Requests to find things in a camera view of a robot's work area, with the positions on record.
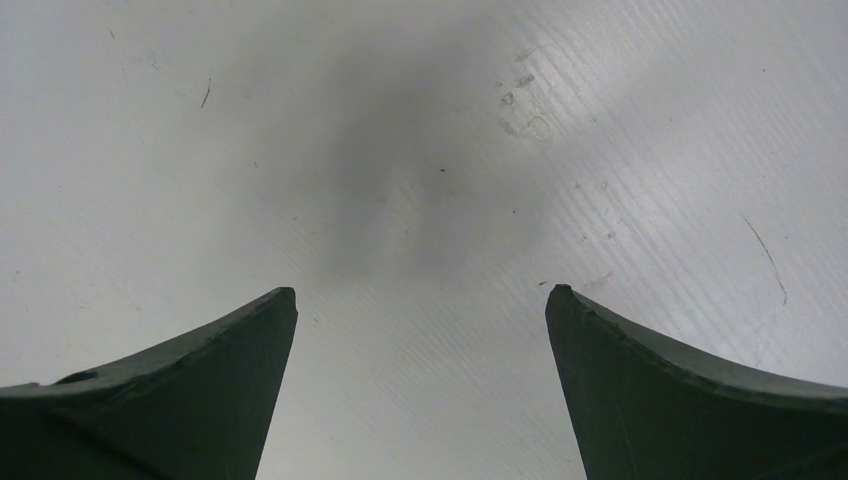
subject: textured surface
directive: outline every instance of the textured surface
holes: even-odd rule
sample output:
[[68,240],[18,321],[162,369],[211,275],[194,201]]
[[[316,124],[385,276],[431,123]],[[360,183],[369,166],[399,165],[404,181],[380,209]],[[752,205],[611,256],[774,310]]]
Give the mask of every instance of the textured surface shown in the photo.
[[848,385],[842,0],[0,8],[2,383],[291,285],[260,479],[580,479],[570,283]]

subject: scuff mark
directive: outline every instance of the scuff mark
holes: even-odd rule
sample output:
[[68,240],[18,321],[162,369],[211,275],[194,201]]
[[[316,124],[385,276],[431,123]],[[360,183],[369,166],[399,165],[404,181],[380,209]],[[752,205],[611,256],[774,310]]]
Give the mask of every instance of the scuff mark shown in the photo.
[[512,92],[507,93],[503,97],[501,97],[501,103],[504,105],[511,107],[515,104],[515,95]]
[[786,303],[789,301],[789,294],[786,292],[786,287],[783,285],[783,280],[780,279],[780,272],[777,271],[777,265],[774,263],[774,257],[771,256],[771,252],[769,252],[768,247],[766,247],[766,244],[765,242],[763,242],[763,239],[762,237],[760,237],[760,234],[757,233],[757,229],[754,228],[753,225],[751,225],[751,222],[748,220],[748,217],[742,215],[742,218],[745,219],[745,223],[748,224],[748,228],[750,228],[751,231],[754,232],[754,236],[757,237],[757,241],[760,242],[760,246],[763,247],[763,251],[766,252],[766,257],[768,257],[769,263],[771,263],[771,269],[774,272],[774,279],[777,280],[777,285],[780,287],[780,291],[783,292],[783,304],[786,305]]
[[527,85],[536,81],[536,76],[531,74],[525,75],[515,81],[515,88],[524,88]]
[[203,97],[203,102],[200,104],[200,108],[206,106],[206,100],[209,100],[209,92],[212,91],[212,77],[209,77],[209,83],[206,84],[206,95]]
[[621,405],[618,403],[618,400],[615,402],[615,410],[618,417],[618,424],[621,426],[621,432],[624,434],[627,453],[630,456],[630,470],[633,472],[633,478],[639,480],[639,471],[636,470],[636,458],[633,456],[633,446],[630,444],[630,433],[627,431],[627,424],[624,422],[624,414],[621,412]]
[[590,292],[590,291],[602,288],[604,285],[606,285],[607,280],[609,280],[610,277],[612,277],[612,272],[607,272],[606,274],[604,274],[604,275],[602,275],[602,276],[600,276],[600,277],[598,277],[594,280],[589,280],[588,282],[586,282],[583,285],[583,291]]
[[533,55],[533,52],[539,49],[539,47],[541,47],[541,45],[536,45],[535,47],[530,47],[527,50],[524,50],[523,52],[519,53],[517,57],[515,57],[515,61],[517,63],[521,63],[527,60],[528,58],[530,58],[530,55]]
[[527,122],[527,125],[521,130],[521,136],[530,136],[539,141],[548,140],[551,138],[551,126],[544,118],[536,115]]

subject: white surface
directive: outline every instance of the white surface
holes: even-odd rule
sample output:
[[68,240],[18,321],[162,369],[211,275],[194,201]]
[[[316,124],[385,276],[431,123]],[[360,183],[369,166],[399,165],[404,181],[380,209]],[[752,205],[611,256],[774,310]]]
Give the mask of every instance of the white surface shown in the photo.
[[543,318],[567,282],[848,385],[842,0],[0,13],[2,384],[289,285],[260,479],[582,478]]

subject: dark green plastic piece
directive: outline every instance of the dark green plastic piece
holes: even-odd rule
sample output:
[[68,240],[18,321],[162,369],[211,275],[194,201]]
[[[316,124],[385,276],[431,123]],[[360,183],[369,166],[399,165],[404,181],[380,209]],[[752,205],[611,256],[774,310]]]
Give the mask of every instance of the dark green plastic piece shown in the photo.
[[0,389],[0,478],[252,480],[296,321],[277,289],[54,385]]
[[589,480],[848,479],[848,389],[723,360],[566,285],[546,317]]

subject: stain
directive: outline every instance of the stain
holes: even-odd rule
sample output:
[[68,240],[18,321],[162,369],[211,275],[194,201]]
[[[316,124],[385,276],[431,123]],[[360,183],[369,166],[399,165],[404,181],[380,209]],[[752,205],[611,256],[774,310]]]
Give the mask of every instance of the stain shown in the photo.
[[521,130],[521,136],[535,138],[539,141],[548,140],[551,138],[551,127],[544,118],[537,115],[527,122],[527,125]]
[[206,100],[209,100],[209,92],[212,91],[212,77],[209,77],[209,83],[206,84],[206,95],[203,97],[203,102],[200,104],[200,108],[206,106]]
[[501,103],[508,107],[515,105],[515,95],[512,92],[507,93],[501,97]]
[[525,76],[523,76],[523,77],[521,77],[521,78],[519,78],[518,80],[515,81],[515,88],[524,88],[527,85],[530,85],[531,83],[533,83],[535,81],[536,81],[536,76],[533,75],[532,73],[529,74],[529,75],[525,75]]
[[503,118],[498,119],[498,125],[500,125],[504,133],[506,133],[507,135],[518,137],[518,132],[516,132],[515,129],[512,128],[512,125],[510,125],[510,123],[504,120]]
[[583,284],[583,291],[588,292],[590,290],[598,290],[603,288],[604,286],[606,286],[610,277],[612,277],[612,272],[607,272],[594,280],[589,280],[588,282]]

